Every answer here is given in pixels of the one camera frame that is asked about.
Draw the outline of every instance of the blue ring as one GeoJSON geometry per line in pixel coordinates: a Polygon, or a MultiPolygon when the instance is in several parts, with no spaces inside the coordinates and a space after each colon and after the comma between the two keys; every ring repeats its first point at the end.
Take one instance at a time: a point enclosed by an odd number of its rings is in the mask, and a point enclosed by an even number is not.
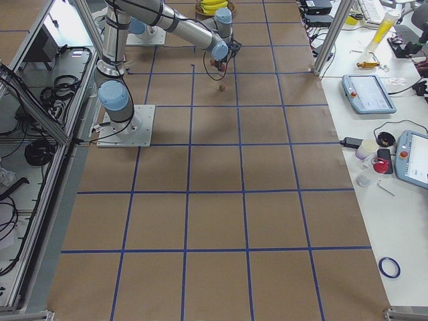
{"type": "Polygon", "coordinates": [[[387,278],[389,278],[389,279],[397,279],[399,276],[400,276],[400,274],[401,274],[401,268],[400,268],[400,265],[398,264],[398,262],[397,261],[395,261],[393,258],[391,258],[391,257],[382,257],[380,260],[379,260],[379,264],[378,264],[378,266],[379,266],[379,271],[381,271],[381,273],[382,273],[382,275],[384,275],[384,276],[386,276],[387,278]],[[390,275],[390,274],[388,274],[387,272],[385,272],[384,271],[384,269],[383,269],[383,267],[382,267],[382,264],[383,264],[383,262],[384,261],[391,261],[391,262],[393,262],[394,264],[395,264],[395,267],[397,268],[397,273],[395,274],[395,275],[390,275]]]}

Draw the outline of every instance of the white cup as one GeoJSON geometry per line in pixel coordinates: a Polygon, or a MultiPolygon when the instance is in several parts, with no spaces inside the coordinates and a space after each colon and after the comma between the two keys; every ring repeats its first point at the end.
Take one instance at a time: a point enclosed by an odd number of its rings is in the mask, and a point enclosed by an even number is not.
{"type": "Polygon", "coordinates": [[[367,157],[369,157],[371,154],[374,154],[375,152],[377,152],[378,148],[379,146],[374,140],[364,139],[361,142],[361,145],[359,146],[359,148],[356,150],[355,156],[361,160],[364,160],[367,157]]]}

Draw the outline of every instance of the keyboard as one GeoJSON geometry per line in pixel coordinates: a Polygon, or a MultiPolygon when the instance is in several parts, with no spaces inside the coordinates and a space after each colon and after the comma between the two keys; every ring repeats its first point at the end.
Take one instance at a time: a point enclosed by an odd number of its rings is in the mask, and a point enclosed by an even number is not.
{"type": "Polygon", "coordinates": [[[362,13],[362,23],[367,27],[378,27],[383,17],[385,9],[383,9],[379,0],[356,0],[356,6],[362,13]]]}

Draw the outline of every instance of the blue-framed tablet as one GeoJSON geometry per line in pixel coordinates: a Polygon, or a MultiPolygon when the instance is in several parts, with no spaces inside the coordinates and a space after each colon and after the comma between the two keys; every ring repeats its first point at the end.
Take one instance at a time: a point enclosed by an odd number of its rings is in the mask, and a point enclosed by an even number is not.
{"type": "Polygon", "coordinates": [[[428,136],[406,130],[397,143],[395,172],[399,179],[428,189],[428,136]]]}
{"type": "Polygon", "coordinates": [[[393,114],[397,111],[376,75],[345,75],[342,86],[351,106],[359,114],[393,114]]]}

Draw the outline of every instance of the white desk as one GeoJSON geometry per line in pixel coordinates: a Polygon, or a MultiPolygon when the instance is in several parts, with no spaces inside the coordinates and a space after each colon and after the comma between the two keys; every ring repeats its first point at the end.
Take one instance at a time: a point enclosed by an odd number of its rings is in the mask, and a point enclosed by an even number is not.
{"type": "MultiPolygon", "coordinates": [[[[390,67],[389,72],[355,68],[359,53],[350,50],[358,50],[360,43],[368,43],[374,33],[367,29],[342,31],[336,41],[337,56],[322,81],[340,139],[345,136],[373,139],[373,129],[389,120],[409,119],[428,126],[428,104],[412,90],[393,96],[397,107],[395,114],[359,115],[350,106],[340,83],[344,74],[375,73],[381,78],[406,79],[405,86],[386,86],[388,91],[403,89],[419,79],[410,60],[398,60],[393,56],[386,39],[379,45],[376,55],[382,64],[390,67]]],[[[424,133],[422,128],[410,123],[388,124],[380,131],[388,131],[398,138],[406,129],[424,133]]],[[[354,152],[343,148],[374,256],[377,261],[385,256],[392,257],[401,267],[401,275],[395,280],[382,276],[389,302],[392,306],[428,306],[428,190],[400,181],[395,175],[382,178],[383,186],[395,197],[376,185],[359,187],[354,179],[362,170],[361,161],[354,152]]]]}

